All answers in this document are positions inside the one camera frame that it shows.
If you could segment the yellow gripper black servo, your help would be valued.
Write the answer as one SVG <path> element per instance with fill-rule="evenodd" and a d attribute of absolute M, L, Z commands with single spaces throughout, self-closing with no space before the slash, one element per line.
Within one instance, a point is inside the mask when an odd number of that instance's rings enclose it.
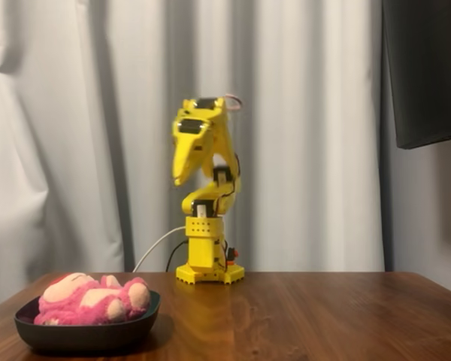
<path fill-rule="evenodd" d="M 205 117 L 175 117 L 172 123 L 175 145 L 172 176 L 176 187 L 183 185 L 199 169 L 205 177 L 213 177 L 213 126 L 214 121 Z"/>

